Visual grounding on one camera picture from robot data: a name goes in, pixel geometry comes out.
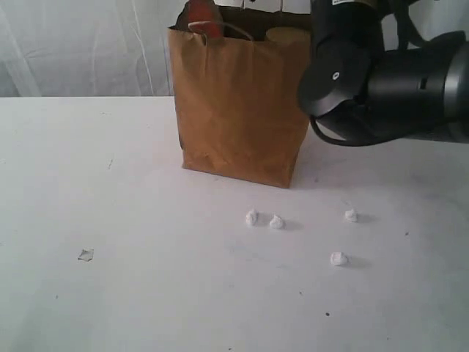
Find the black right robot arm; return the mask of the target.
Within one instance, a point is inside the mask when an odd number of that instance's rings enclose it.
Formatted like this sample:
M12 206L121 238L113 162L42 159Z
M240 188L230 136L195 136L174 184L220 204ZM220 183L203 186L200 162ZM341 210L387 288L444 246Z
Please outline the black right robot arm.
M342 147L397 139L468 142L468 40L425 40L408 1L313 1L311 62L298 104Z

